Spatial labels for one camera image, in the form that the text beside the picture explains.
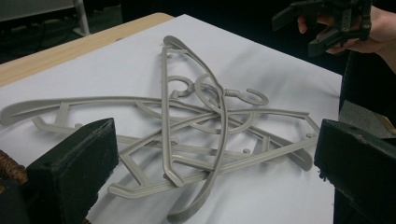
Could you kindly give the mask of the white metal-frame desk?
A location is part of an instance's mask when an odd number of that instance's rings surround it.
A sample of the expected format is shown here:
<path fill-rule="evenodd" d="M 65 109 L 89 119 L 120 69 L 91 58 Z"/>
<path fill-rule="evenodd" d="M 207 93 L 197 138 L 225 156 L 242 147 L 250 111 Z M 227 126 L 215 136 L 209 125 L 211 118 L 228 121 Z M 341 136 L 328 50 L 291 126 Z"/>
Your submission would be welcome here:
<path fill-rule="evenodd" d="M 0 22 L 71 8 L 76 11 L 79 23 L 73 32 L 81 36 L 90 35 L 83 0 L 0 0 Z"/>

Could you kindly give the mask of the grey plastic clothes hanger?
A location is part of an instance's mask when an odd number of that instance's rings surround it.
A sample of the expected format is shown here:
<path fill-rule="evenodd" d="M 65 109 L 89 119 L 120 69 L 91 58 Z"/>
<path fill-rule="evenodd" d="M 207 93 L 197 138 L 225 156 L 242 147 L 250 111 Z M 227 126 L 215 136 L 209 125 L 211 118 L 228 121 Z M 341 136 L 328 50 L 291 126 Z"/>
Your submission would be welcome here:
<path fill-rule="evenodd" d="M 212 85 L 212 79 L 207 75 L 204 80 L 205 84 Z M 168 92 L 174 90 L 184 91 L 187 86 L 178 81 L 172 81 L 168 83 Z M 162 114 L 162 103 L 149 105 L 151 110 Z M 237 119 L 244 121 L 248 118 L 246 114 L 231 114 L 231 109 L 228 108 L 228 136 L 231 134 L 229 130 L 233 127 L 230 120 Z M 193 128 L 200 132 L 217 134 L 220 136 L 221 122 L 220 117 L 215 117 L 213 115 L 199 115 L 194 111 L 190 111 L 184 108 L 174 107 L 169 105 L 169 115 L 170 124 L 172 125 L 171 133 L 173 131 L 178 131 L 186 127 Z M 306 121 L 314 133 L 319 132 L 318 125 L 310 118 Z M 275 141 L 267 136 L 257 135 L 262 141 L 263 152 L 258 155 L 245 155 L 243 153 L 238 153 L 234 151 L 228 151 L 225 147 L 225 154 L 219 168 L 219 174 L 226 174 L 231 171 L 248 167 L 250 165 L 269 161 L 278 158 L 283 155 L 287 155 L 289 152 L 293 151 L 292 147 L 278 147 Z M 171 180 L 164 175 L 164 181 L 157 184 L 151 184 L 147 177 L 142 173 L 142 170 L 138 165 L 132 160 L 131 155 L 136 152 L 141 147 L 153 146 L 159 147 L 163 153 L 163 141 L 162 141 L 162 128 L 158 131 L 150 133 L 142 138 L 132 138 L 130 136 L 119 135 L 117 140 L 126 143 L 128 147 L 123 149 L 119 153 L 120 160 L 126 166 L 130 174 L 139 184 L 137 189 L 130 189 L 124 187 L 120 184 L 112 184 L 108 187 L 108 191 L 118 195 L 125 199 L 135 199 L 140 197 L 149 196 L 152 194 L 164 192 L 170 189 L 181 188 L 175 186 Z M 316 136 L 309 137 L 303 141 L 296 142 L 299 147 L 311 147 L 318 141 Z M 185 185 L 192 183 L 197 183 L 199 181 L 206 180 L 207 171 L 213 167 L 215 163 L 216 153 L 219 147 L 216 149 L 206 148 L 206 147 L 195 147 L 188 145 L 178 145 L 171 138 L 171 147 L 173 153 L 173 167 L 174 169 L 183 177 L 185 180 Z"/>
<path fill-rule="evenodd" d="M 189 52 L 189 48 L 183 42 L 174 36 L 166 36 L 163 39 L 164 47 L 162 51 L 162 141 L 163 141 L 163 171 L 164 174 L 177 187 L 183 187 L 185 180 L 173 167 L 173 153 L 171 147 L 171 128 L 169 115 L 169 95 L 168 95 L 168 74 L 167 74 L 167 52 L 170 49 L 180 49 Z M 196 195 L 193 202 L 186 208 L 169 214 L 167 220 L 171 224 L 183 224 L 186 220 L 194 216 L 199 209 L 205 204 L 211 190 L 216 182 L 219 174 L 219 168 L 225 154 L 226 140 L 228 136 L 228 109 L 225 104 L 226 90 L 218 83 L 211 70 L 208 69 L 206 74 L 212 79 L 215 84 L 216 93 L 219 97 L 219 107 L 213 107 L 215 115 L 220 117 L 221 129 L 219 136 L 219 148 L 216 153 L 215 163 L 212 168 L 207 171 L 207 177 L 204 185 L 199 193 Z"/>
<path fill-rule="evenodd" d="M 135 96 L 97 96 L 19 102 L 13 105 L 8 105 L 0 110 L 0 123 L 5 126 L 9 126 L 24 119 L 34 118 L 36 126 L 40 129 L 48 132 L 71 133 L 73 130 L 64 126 L 64 119 L 67 117 L 68 107 L 70 105 L 87 104 L 132 103 L 152 117 L 159 119 L 162 115 L 151 110 L 149 105 L 166 102 L 171 106 L 194 111 L 199 115 L 208 114 L 218 117 L 220 115 L 220 94 L 214 86 L 205 84 L 205 79 L 205 75 L 200 76 L 195 81 L 191 81 L 186 77 L 170 76 L 166 80 L 168 83 L 172 81 L 182 82 L 187 86 L 187 89 L 184 91 L 174 90 L 172 92 L 168 92 L 161 99 Z M 313 159 L 305 151 L 305 147 L 299 147 L 295 143 L 252 126 L 255 116 L 259 113 L 289 116 L 297 119 L 304 119 L 306 121 L 310 120 L 309 116 L 303 112 L 265 109 L 264 106 L 268 104 L 268 98 L 261 92 L 253 89 L 249 89 L 248 92 L 256 95 L 257 98 L 247 98 L 237 90 L 226 89 L 224 91 L 225 96 L 235 97 L 252 105 L 250 109 L 232 109 L 230 111 L 231 114 L 236 115 L 246 114 L 247 119 L 244 121 L 231 119 L 230 122 L 233 127 L 229 132 L 240 133 L 247 130 L 257 135 L 269 137 L 275 141 L 275 144 L 278 147 L 292 147 L 293 151 L 289 152 L 287 156 L 303 170 L 310 170 L 313 166 Z"/>

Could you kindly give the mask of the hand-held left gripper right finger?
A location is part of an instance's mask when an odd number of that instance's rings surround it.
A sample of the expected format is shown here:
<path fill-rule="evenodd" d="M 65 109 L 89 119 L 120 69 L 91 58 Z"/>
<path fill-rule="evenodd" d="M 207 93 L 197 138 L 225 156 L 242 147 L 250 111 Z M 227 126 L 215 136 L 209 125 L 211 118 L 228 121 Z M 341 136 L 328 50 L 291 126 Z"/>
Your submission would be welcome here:
<path fill-rule="evenodd" d="M 335 187 L 333 224 L 396 224 L 396 139 L 321 122 L 314 164 Z"/>

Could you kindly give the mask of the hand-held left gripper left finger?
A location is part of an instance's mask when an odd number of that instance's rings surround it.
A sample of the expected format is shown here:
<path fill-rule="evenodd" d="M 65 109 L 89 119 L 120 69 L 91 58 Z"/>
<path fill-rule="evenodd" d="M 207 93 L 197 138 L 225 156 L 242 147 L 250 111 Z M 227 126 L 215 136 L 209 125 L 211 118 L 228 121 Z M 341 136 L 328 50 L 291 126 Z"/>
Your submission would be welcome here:
<path fill-rule="evenodd" d="M 119 163 L 113 119 L 78 129 L 27 167 L 33 224 L 82 224 Z"/>

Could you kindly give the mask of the brown wicker basket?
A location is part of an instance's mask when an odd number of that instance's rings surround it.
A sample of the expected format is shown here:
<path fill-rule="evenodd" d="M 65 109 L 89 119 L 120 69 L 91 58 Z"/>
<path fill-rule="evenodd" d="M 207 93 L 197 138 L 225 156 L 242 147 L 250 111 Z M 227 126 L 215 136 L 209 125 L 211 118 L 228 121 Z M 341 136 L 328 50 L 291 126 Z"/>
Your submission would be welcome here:
<path fill-rule="evenodd" d="M 0 149 L 0 179 L 14 180 L 20 185 L 28 181 L 26 169 Z"/>

